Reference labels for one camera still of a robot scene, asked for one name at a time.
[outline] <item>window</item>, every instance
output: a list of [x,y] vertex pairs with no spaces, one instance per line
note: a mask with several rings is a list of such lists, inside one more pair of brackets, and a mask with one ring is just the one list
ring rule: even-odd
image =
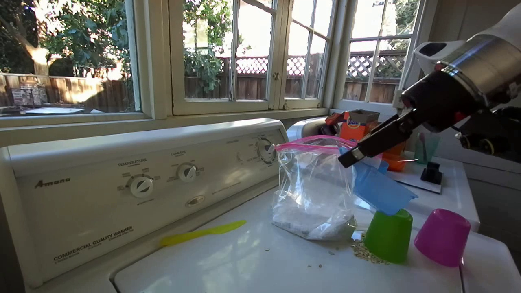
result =
[[333,4],[183,0],[182,36],[171,35],[183,39],[172,44],[172,60],[182,52],[184,64],[172,68],[174,114],[316,108]]
[[335,107],[345,108],[352,101],[358,102],[352,104],[358,108],[364,107],[360,102],[390,107],[403,84],[405,65],[412,61],[411,45],[418,35],[417,15],[423,4],[421,0],[357,2],[345,83],[336,84]]
[[0,117],[140,112],[132,0],[3,1]]

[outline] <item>detergent box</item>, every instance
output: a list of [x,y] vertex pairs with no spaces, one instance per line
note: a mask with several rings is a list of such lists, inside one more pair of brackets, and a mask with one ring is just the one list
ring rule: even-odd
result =
[[378,125],[380,113],[366,110],[346,111],[340,137],[351,141],[359,141]]

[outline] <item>yellow plastic knife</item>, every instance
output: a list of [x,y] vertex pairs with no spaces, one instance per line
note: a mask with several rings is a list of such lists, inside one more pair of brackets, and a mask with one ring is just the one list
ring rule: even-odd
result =
[[205,236],[208,234],[224,234],[226,232],[239,228],[240,226],[244,225],[245,223],[246,223],[246,220],[241,220],[241,221],[237,221],[237,222],[233,222],[230,224],[225,224],[222,226],[217,226],[217,227],[213,227],[213,228],[209,228],[209,229],[168,236],[168,237],[161,239],[160,245],[161,246],[172,246],[172,245],[176,245],[176,244],[179,244],[179,243],[182,243],[185,241],[189,241],[189,240],[192,240],[192,239],[195,239],[195,238],[198,238],[201,236]]

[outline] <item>washer lid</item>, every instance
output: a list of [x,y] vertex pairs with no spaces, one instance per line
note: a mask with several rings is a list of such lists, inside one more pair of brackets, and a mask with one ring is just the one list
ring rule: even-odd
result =
[[433,263],[412,242],[406,264],[373,264],[349,243],[308,241],[272,225],[270,193],[201,228],[242,219],[226,234],[158,250],[117,273],[115,285],[121,293],[462,291],[458,268]]

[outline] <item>ziploc bag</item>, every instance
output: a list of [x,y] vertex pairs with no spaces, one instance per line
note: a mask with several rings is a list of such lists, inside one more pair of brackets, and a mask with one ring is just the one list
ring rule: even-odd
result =
[[[353,143],[334,136],[311,136],[275,147],[280,164],[274,225],[310,240],[350,239],[354,218],[353,168],[338,161],[340,147]],[[379,158],[367,163],[378,166]]]

